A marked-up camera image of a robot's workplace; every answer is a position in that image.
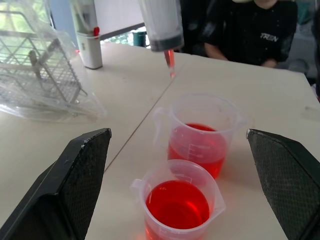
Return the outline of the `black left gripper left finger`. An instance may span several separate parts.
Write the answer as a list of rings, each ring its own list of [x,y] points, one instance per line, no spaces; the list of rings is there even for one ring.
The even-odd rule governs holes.
[[[2,240],[83,240],[101,191],[110,128],[72,139],[0,229]]]

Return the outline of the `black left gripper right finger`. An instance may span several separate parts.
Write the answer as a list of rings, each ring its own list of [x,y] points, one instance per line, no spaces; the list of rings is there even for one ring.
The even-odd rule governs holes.
[[[320,238],[320,163],[298,141],[248,129],[262,191],[289,240]]]

